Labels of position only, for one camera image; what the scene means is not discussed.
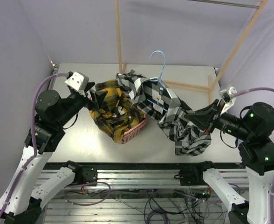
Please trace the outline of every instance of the clothes hanger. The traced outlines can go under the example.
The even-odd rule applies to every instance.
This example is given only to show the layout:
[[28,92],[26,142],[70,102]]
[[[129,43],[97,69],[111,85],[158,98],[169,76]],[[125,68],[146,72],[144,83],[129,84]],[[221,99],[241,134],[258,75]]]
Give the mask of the clothes hanger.
[[[151,54],[151,56],[150,56],[150,59],[151,59],[151,57],[155,54],[155,53],[161,53],[162,55],[163,55],[163,57],[164,57],[164,64],[163,64],[163,67],[162,67],[162,70],[161,70],[161,73],[160,73],[160,75],[159,75],[159,77],[158,77],[158,83],[160,83],[162,86],[163,86],[163,88],[164,89],[166,89],[166,87],[165,87],[165,84],[163,83],[163,81],[162,81],[162,74],[163,74],[163,71],[164,71],[164,67],[165,67],[165,65],[166,65],[166,56],[165,56],[165,54],[162,52],[162,51],[160,51],[160,50],[155,50],[154,52],[152,52],[152,54]],[[158,106],[160,109],[162,109],[163,111],[167,111],[163,106],[161,106],[160,104],[158,104],[158,103],[155,103],[155,102],[153,102],[153,101],[151,101],[151,100],[149,100],[149,99],[147,99],[147,101],[149,101],[151,104],[153,104],[153,105],[156,105],[156,106]]]
[[160,51],[160,50],[155,50],[154,52],[152,52],[152,54],[151,54],[151,56],[150,56],[150,59],[152,58],[152,56],[153,56],[155,53],[161,53],[161,54],[163,55],[163,57],[164,57],[164,64],[163,64],[161,73],[160,73],[160,75],[159,75],[159,77],[158,77],[158,82],[159,82],[164,88],[166,88],[166,87],[165,87],[165,84],[164,84],[163,81],[162,81],[162,74],[163,74],[164,67],[165,67],[166,61],[167,61],[167,60],[166,60],[166,55],[165,55],[162,51]]

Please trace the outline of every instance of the wooden frame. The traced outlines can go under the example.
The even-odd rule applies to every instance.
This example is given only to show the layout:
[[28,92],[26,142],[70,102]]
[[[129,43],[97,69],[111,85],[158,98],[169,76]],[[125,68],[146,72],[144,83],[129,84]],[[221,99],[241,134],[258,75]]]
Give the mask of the wooden frame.
[[[212,82],[212,77],[208,77],[208,86],[201,86],[201,85],[192,85],[187,83],[180,83],[180,82],[173,82],[173,81],[165,81],[163,80],[168,86],[178,87],[188,90],[195,90],[195,91],[202,91],[209,93],[209,102],[211,103],[213,100],[212,92],[215,89],[215,86],[218,84],[219,80],[223,77],[225,71],[227,70],[228,66],[230,65],[231,61],[233,60],[234,56],[238,52],[239,48],[241,47],[242,43],[244,42],[245,38],[248,36],[250,30],[252,29],[253,25],[257,21],[258,17],[260,16],[262,10],[266,6],[268,0],[252,0],[260,2],[259,8],[253,14],[251,20],[249,21],[248,25],[246,26],[245,30],[241,34],[240,38],[238,39],[237,43],[235,44],[232,52],[230,53],[229,57],[226,59],[222,69],[220,70],[219,74],[217,75],[216,79]],[[119,17],[119,4],[118,0],[114,0],[115,3],[115,16],[116,16],[116,33],[117,33],[117,50],[118,50],[118,65],[119,65],[119,72],[124,73],[127,63],[122,64],[122,48],[121,48],[121,33],[120,33],[120,17]]]

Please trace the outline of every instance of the yellow plaid shirt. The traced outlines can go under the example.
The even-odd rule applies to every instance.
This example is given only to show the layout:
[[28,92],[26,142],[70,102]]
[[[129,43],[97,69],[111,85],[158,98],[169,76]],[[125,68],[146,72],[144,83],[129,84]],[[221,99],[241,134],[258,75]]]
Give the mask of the yellow plaid shirt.
[[101,131],[119,142],[126,131],[144,119],[144,113],[132,106],[116,80],[96,84],[96,91],[107,91],[107,95],[101,108],[90,111],[90,115]]

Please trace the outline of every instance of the blue hanger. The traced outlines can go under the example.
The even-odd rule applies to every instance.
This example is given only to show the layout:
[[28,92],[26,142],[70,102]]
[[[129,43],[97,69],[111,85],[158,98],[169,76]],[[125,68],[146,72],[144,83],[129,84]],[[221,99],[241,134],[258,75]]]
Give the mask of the blue hanger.
[[166,60],[165,54],[164,54],[162,51],[160,51],[160,50],[155,50],[154,52],[152,52],[152,54],[151,54],[151,56],[150,56],[150,59],[151,59],[151,57],[152,57],[155,53],[157,53],[157,52],[161,53],[161,54],[163,55],[163,57],[164,57],[164,64],[163,64],[161,73],[160,73],[160,75],[159,75],[158,82],[159,82],[164,88],[166,88],[165,85],[164,85],[164,83],[161,82],[162,74],[163,74],[164,67],[165,67],[166,61],[167,61],[167,60]]
[[[166,56],[165,56],[165,54],[164,54],[162,51],[160,51],[160,50],[156,50],[156,51],[152,52],[152,54],[151,54],[151,56],[150,56],[150,59],[151,59],[151,57],[152,57],[155,53],[157,53],[157,52],[161,53],[161,54],[163,55],[163,57],[164,57],[164,65],[163,65],[162,70],[161,70],[161,73],[160,73],[160,75],[159,75],[159,77],[158,77],[158,82],[159,82],[164,88],[166,88],[165,85],[164,85],[164,83],[163,83],[163,81],[161,81],[162,74],[163,74],[163,71],[164,71],[164,67],[165,67],[165,65],[166,65]],[[163,105],[161,106],[158,102],[155,103],[155,102],[153,102],[153,101],[151,101],[151,100],[149,100],[149,99],[147,99],[147,101],[149,101],[151,104],[157,105],[159,108],[163,109],[163,111],[167,111],[167,110],[163,107]]]

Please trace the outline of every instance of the clothing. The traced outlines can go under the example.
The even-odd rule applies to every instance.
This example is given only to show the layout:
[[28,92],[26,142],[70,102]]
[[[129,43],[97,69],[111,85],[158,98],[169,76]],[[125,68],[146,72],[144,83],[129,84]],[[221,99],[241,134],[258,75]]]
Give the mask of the clothing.
[[96,84],[96,91],[107,91],[107,95],[101,108],[90,111],[90,115],[101,131],[109,135],[114,142],[119,142],[126,131],[144,119],[144,113],[132,106],[116,80]]
[[[211,136],[200,131],[185,118],[194,111],[167,85],[164,84],[164,88],[157,78],[145,78],[140,74],[134,74],[132,70],[127,74],[116,75],[118,85],[128,92],[133,105],[158,120],[158,126],[175,142],[176,155],[202,154],[211,144]],[[166,111],[148,100],[158,103]]]

